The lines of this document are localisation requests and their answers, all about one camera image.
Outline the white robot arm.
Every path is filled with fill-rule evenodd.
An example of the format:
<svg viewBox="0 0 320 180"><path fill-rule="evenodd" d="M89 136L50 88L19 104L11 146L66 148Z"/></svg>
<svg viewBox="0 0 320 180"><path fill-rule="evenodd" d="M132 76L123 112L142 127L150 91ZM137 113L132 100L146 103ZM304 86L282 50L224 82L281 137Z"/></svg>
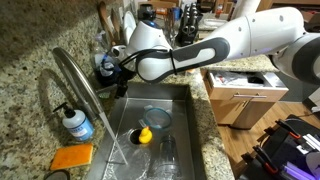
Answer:
<svg viewBox="0 0 320 180"><path fill-rule="evenodd" d="M320 34L305 30L298 9L281 7L231 20L203 40L179 48L169 45L158 24L139 22L119 54L116 96L126 94L134 76L154 84L188 69L260 54L269 55L285 75L320 84Z"/></svg>

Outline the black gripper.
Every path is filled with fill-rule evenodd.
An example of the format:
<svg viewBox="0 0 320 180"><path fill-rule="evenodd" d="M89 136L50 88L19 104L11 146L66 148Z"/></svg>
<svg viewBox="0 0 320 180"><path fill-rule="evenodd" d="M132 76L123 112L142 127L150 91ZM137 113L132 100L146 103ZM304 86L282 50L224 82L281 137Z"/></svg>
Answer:
<svg viewBox="0 0 320 180"><path fill-rule="evenodd" d="M128 90L128 81L133 79L136 73L132 70L127 69L124 66L120 67L121 71L117 77L117 89L116 89L116 98L123 97Z"/></svg>

